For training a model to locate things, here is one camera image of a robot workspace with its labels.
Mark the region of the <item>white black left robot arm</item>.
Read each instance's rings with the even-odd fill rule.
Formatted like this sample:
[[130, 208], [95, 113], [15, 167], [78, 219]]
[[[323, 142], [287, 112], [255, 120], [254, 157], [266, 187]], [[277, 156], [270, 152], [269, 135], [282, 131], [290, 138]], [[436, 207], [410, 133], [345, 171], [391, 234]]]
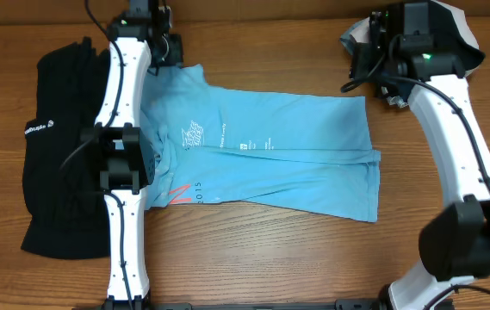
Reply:
[[109, 218], [104, 309], [152, 308], [144, 232], [155, 157], [140, 126], [140, 104], [146, 75], [170, 56], [170, 27], [165, 2], [132, 1], [103, 29], [109, 40], [107, 86], [95, 124], [83, 132], [82, 141]]

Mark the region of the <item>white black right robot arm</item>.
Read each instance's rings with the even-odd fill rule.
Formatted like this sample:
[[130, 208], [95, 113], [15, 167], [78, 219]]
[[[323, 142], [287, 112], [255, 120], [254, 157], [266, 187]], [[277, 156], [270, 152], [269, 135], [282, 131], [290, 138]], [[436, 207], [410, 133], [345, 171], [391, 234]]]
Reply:
[[338, 309], [451, 309], [451, 296], [490, 276], [490, 151], [467, 77], [485, 55], [461, 9], [409, 1], [373, 11], [350, 35], [350, 80], [407, 106], [420, 123], [443, 189], [443, 211], [419, 235], [419, 261], [374, 299]]

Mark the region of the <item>light blue t-shirt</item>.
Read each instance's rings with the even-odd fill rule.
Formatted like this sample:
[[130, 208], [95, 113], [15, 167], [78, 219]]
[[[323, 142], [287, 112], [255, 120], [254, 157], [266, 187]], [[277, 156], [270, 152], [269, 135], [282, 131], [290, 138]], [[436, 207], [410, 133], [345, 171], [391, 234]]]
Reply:
[[381, 154], [363, 97], [229, 90], [200, 65], [147, 74], [155, 156], [146, 205], [253, 202], [374, 222]]

